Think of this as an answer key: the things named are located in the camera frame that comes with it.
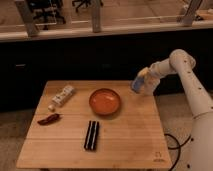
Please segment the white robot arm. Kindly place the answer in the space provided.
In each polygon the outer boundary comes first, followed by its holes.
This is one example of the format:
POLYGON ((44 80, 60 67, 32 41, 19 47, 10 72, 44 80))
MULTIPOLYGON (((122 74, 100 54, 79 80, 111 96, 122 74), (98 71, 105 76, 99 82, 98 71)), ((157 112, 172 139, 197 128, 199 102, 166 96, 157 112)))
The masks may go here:
POLYGON ((196 60, 186 51, 173 50, 167 59, 140 70, 131 89, 152 95, 162 78, 177 74, 193 114, 188 170, 213 171, 213 99, 194 74, 195 65, 196 60))

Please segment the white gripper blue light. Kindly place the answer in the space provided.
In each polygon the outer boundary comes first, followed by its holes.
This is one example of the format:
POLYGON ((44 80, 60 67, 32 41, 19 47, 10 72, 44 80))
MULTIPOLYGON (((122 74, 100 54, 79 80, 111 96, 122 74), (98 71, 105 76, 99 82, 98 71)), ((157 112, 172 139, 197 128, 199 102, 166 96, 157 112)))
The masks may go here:
POLYGON ((135 93, 143 93, 151 96, 158 86, 158 78, 153 76, 148 67, 140 70, 131 83, 131 89, 135 93))

